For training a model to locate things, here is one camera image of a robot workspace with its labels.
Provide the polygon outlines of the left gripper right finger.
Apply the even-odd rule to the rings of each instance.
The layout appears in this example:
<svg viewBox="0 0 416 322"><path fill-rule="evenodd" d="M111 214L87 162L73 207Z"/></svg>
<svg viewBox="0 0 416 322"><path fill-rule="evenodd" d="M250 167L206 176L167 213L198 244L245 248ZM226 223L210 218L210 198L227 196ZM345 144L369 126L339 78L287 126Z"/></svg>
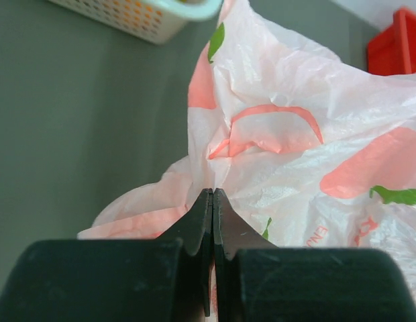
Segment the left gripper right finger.
<svg viewBox="0 0 416 322"><path fill-rule="evenodd" d="M416 304L385 252L280 248L213 193L220 321L416 321Z"/></svg>

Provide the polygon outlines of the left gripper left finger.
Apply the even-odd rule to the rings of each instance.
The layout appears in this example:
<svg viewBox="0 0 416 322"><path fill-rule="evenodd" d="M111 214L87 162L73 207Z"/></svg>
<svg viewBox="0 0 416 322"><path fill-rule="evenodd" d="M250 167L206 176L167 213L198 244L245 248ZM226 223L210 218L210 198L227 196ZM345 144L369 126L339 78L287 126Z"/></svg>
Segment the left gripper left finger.
<svg viewBox="0 0 416 322"><path fill-rule="evenodd" d="M37 241L0 295L0 321L203 321L213 191L155 239Z"/></svg>

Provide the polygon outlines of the pink plastic bag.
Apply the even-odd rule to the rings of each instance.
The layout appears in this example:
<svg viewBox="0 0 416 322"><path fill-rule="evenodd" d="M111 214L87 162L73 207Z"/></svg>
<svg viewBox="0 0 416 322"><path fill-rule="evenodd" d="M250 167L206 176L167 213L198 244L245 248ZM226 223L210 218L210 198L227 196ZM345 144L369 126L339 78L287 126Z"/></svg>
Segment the pink plastic bag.
<svg viewBox="0 0 416 322"><path fill-rule="evenodd" d="M277 246L388 252L416 301L416 74L369 74L226 1L188 105L187 156L79 238L157 237L221 188Z"/></svg>

